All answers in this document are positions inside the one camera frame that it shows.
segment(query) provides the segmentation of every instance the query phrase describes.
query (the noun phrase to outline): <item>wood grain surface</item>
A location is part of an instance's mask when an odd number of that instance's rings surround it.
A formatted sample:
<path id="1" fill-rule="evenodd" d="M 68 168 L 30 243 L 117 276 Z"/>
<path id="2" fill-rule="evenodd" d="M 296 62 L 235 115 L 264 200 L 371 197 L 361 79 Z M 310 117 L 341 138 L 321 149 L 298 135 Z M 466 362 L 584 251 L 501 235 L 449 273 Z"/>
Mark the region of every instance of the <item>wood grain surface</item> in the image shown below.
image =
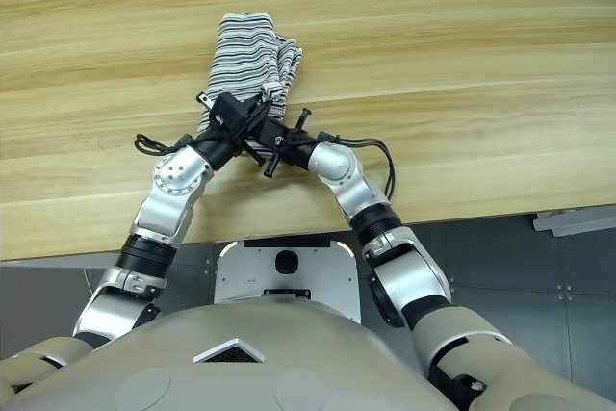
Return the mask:
<path id="1" fill-rule="evenodd" d="M 379 137 L 405 221 L 616 202 L 616 0 L 0 0 L 2 259 L 116 249 L 154 159 L 192 133 L 218 23 L 267 12 L 304 48 L 288 120 Z M 384 183 L 377 151 L 360 152 Z M 238 159 L 188 241 L 342 229 L 305 172 Z"/>

